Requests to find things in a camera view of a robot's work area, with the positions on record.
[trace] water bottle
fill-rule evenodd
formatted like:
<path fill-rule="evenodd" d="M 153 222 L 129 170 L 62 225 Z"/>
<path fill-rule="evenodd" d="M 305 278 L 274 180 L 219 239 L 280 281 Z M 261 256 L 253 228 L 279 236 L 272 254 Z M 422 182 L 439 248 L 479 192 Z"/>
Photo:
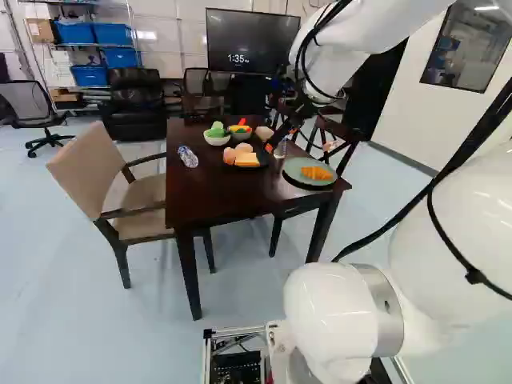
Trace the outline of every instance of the water bottle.
<path fill-rule="evenodd" d="M 274 151 L 275 158 L 285 158 L 286 157 L 286 140 L 288 140 L 288 138 L 285 136 L 279 142 L 277 148 Z"/>
<path fill-rule="evenodd" d="M 199 165 L 198 157 L 192 152 L 188 146 L 179 146 L 178 155 L 182 160 L 183 164 L 189 168 L 195 168 Z"/>

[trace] bowl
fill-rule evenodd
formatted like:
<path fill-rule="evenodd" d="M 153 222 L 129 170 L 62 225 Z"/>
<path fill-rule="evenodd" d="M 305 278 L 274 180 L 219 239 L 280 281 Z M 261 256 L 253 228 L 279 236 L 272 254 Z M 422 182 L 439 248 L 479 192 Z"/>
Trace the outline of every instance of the bowl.
<path fill-rule="evenodd" d="M 249 132 L 231 132 L 231 137 L 236 142 L 243 142 L 244 140 L 247 140 L 250 138 L 250 136 L 253 134 L 253 130 L 250 130 Z"/>
<path fill-rule="evenodd" d="M 206 131 L 204 131 L 202 135 L 204 136 L 206 142 L 211 146 L 224 146 L 230 140 L 230 136 L 228 134 L 223 138 L 211 138 L 207 136 Z"/>

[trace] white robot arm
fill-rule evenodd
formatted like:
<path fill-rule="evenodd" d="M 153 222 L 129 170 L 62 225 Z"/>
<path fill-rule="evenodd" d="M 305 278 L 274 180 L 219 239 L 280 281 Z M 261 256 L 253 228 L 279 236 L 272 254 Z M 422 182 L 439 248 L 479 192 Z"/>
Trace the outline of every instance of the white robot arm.
<path fill-rule="evenodd" d="M 311 81 L 326 94 L 336 95 L 371 54 L 393 48 L 452 3 L 454 0 L 353 0 L 318 32 L 316 42 L 308 44 L 306 70 Z M 317 10 L 302 25 L 290 50 L 292 65 L 315 23 L 337 4 Z M 512 2 L 499 6 L 506 14 L 512 14 Z M 320 102 L 332 101 L 308 81 L 304 91 Z"/>
<path fill-rule="evenodd" d="M 313 100 L 332 101 L 324 94 L 336 94 L 370 54 L 395 46 L 452 2 L 353 0 L 318 33 L 318 45 L 308 45 L 310 82 L 303 90 Z M 290 62 L 322 12 L 334 6 L 318 10 L 304 24 Z M 499 6 L 512 14 L 512 2 Z M 320 382 L 357 382 L 372 357 L 431 352 L 512 308 L 506 293 L 512 293 L 511 169 L 512 144 L 507 143 L 450 174 L 430 196 L 438 221 L 465 260 L 505 294 L 468 282 L 467 266 L 434 228 L 427 198 L 394 232 L 388 270 L 314 263 L 292 273 L 284 292 L 286 320 Z"/>

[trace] dining table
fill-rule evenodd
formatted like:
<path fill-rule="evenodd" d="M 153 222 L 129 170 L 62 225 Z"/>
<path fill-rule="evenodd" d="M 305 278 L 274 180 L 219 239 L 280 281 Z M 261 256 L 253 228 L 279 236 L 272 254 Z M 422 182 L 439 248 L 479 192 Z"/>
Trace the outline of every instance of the dining table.
<path fill-rule="evenodd" d="M 264 123 L 259 116 L 246 116 L 246 124 L 254 129 Z M 219 120 L 236 124 L 238 117 Z M 283 177 L 283 159 L 267 155 L 268 164 L 258 169 L 228 166 L 222 159 L 226 146 L 211 146 L 203 137 L 207 123 L 186 124 L 181 118 L 167 123 L 166 212 L 167 228 L 174 229 L 179 259 L 185 281 L 190 310 L 194 320 L 202 317 L 198 272 L 194 251 L 194 234 L 230 222 L 252 219 L 284 210 L 318 209 L 305 262 L 317 262 L 340 198 L 351 188 L 343 178 L 323 190 L 308 190 L 291 184 Z M 257 135 L 246 142 L 263 148 Z M 188 146 L 198 158 L 198 166 L 190 168 L 178 154 L 180 146 Z M 310 157 L 294 142 L 286 144 L 286 158 Z"/>

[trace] time display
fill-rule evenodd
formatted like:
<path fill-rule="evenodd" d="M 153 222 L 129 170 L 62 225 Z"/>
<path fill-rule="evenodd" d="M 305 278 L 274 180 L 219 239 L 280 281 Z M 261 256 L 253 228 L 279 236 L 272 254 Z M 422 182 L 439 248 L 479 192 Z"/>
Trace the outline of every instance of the time display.
<path fill-rule="evenodd" d="M 250 62 L 244 54 L 228 54 L 227 58 L 235 64 L 248 64 Z"/>

